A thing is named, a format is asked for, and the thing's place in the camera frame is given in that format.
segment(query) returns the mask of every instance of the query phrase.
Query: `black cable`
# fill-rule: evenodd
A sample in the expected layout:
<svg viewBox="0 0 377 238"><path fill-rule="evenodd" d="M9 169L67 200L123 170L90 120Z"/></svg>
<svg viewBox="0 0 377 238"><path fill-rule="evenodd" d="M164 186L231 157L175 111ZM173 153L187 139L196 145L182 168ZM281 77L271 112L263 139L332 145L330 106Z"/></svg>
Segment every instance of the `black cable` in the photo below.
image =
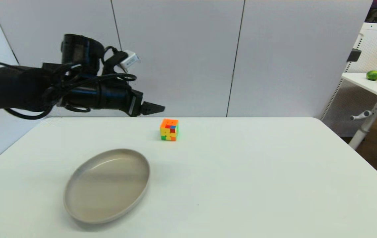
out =
<svg viewBox="0 0 377 238"><path fill-rule="evenodd" d="M50 106L47 110L45 110L44 112L42 112L41 114L36 115L36 116L24 115L24 114L18 113L17 111L14 111L10 108L5 108L4 110L6 112L12 114L13 116L17 116L17 117L22 118L22 119L38 120L38 119L41 119L41 118L45 117L46 115L48 115L52 111L52 109L53 109L53 106Z"/></svg>
<svg viewBox="0 0 377 238"><path fill-rule="evenodd" d="M105 48L105 51L103 52L103 56L100 58L100 60L102 61L102 64L105 64L105 54L108 50L112 50L113 51L113 54L116 54L119 52L119 50L117 50L115 47L113 46L108 46Z"/></svg>
<svg viewBox="0 0 377 238"><path fill-rule="evenodd" d="M137 79L137 77L133 74L106 74L102 76L97 76L97 77L92 77L86 80L79 81L77 83L73 83L69 87L66 88L66 91L70 91L76 87L82 86L84 84L89 84L89 83L95 83L103 80L109 80L113 78L120 78L121 80L124 81L134 81Z"/></svg>
<svg viewBox="0 0 377 238"><path fill-rule="evenodd" d="M16 66L9 65L9 64L7 64L7 63L2 63L2 62L0 62L0 65L2 65L2 66L6 66L6 67L8 67L8 68L10 68L10 69L16 69L16 70L19 70L19 71L22 71L22 72L25 72L25 71L26 71L26 69L21 69L21 68L18 68L18 67L16 67Z"/></svg>

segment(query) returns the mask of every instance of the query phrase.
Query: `plate rim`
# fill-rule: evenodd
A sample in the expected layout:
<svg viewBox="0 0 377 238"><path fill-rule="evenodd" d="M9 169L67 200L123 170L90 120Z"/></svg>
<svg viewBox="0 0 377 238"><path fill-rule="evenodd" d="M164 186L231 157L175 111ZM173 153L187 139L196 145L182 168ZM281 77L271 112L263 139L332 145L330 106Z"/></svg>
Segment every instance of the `plate rim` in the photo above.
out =
<svg viewBox="0 0 377 238"><path fill-rule="evenodd" d="M76 174L76 172L78 170L80 170L82 167L84 167L84 165L90 163L90 161L92 160L95 160L98 156L102 155L102 154L105 154L105 153L108 153L108 152L111 152L111 151L131 151L131 152L135 152L139 155L141 155L142 159L144 160L144 162L146 163L147 165L147 169L148 169L148 176L147 176L147 181L146 181L146 185L143 189L143 191L140 193L140 195L137 197L137 199L134 200L134 202L131 203L131 205L129 205L127 208L125 208L123 211L111 216L111 217L108 217L104 220L97 220L97 221L89 221L89 220L83 220L81 218L78 218L75 214L73 214L71 212L71 210L69 209L68 205L67 205L67 202L66 202L66 194L67 194L67 191L68 191L68 188L69 188L69 185L70 185L70 182L72 181L72 178L74 177L74 175ZM104 151L100 154L97 154L97 155L94 155L93 157L91 157L90 159L88 159L87 161L85 161L84 163L82 163L80 166L77 167L77 169L74 170L74 172L72 173L72 175L70 176L70 178L68 179L68 182L66 183L66 186L65 186L65 190L64 190L64 193L63 193L63 205L67 211L67 213L72 217L74 218L75 220L78 220L80 222L83 222L83 223L89 223L89 224L102 224L102 223L108 223L110 221L113 221L113 220L116 220L120 217L122 217L123 215L127 214L129 211L131 211L139 202L140 200L144 197L144 194L146 193L147 191L147 188L149 186L149 183L150 183L150 174L151 174L151 168L150 168L150 163L149 161L147 160L147 158L141 154L140 152L136 151L136 150L133 150L133 149L127 149L127 148L120 148L120 149L110 149L110 150L107 150L107 151Z"/></svg>

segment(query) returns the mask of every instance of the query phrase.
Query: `lime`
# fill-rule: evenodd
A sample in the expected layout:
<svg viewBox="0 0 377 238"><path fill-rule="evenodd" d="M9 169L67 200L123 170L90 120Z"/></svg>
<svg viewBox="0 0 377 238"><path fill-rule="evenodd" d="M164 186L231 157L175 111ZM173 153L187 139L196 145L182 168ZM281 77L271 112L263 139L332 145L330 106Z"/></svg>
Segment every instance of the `lime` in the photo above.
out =
<svg viewBox="0 0 377 238"><path fill-rule="evenodd" d="M369 71L368 73L366 73L366 78L372 81L377 80L377 71L376 70Z"/></svg>

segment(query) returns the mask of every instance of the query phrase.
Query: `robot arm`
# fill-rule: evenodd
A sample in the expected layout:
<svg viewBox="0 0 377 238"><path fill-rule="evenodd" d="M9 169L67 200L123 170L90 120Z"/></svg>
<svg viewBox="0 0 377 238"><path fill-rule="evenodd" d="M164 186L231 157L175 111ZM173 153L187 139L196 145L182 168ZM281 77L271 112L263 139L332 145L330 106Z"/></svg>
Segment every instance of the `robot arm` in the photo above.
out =
<svg viewBox="0 0 377 238"><path fill-rule="evenodd" d="M104 60L108 49L113 50L113 56ZM126 71L138 60L136 54L114 47L104 48L93 39L73 34L65 35L61 50L61 64L43 63L41 68L8 65L0 68L0 108L25 119L42 118L55 105L76 112L117 109L129 116L164 111L165 107L161 105L142 103L143 93L132 89L128 83L137 79L135 75L113 70L120 66ZM104 65L101 76L97 76L99 60ZM11 108L42 113L26 116Z"/></svg>

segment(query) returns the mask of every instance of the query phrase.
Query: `white connector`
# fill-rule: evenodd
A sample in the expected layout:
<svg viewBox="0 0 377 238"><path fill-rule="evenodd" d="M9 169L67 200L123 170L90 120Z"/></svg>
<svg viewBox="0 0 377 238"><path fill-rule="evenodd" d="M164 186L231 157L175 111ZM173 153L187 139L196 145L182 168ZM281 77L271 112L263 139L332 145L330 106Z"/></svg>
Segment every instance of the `white connector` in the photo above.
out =
<svg viewBox="0 0 377 238"><path fill-rule="evenodd" d="M125 70L125 72L128 72L129 68L132 65L134 65L134 63L140 62L140 59L138 58L135 52L132 52L130 50L124 50L124 52L128 54L128 57L125 60L123 60L119 65L122 69Z"/></svg>
<svg viewBox="0 0 377 238"><path fill-rule="evenodd" d="M363 113L357 115L357 116L350 116L350 120L360 120L360 119L364 119L364 118L367 118L368 116L372 115L372 111L370 110L366 110L364 111Z"/></svg>

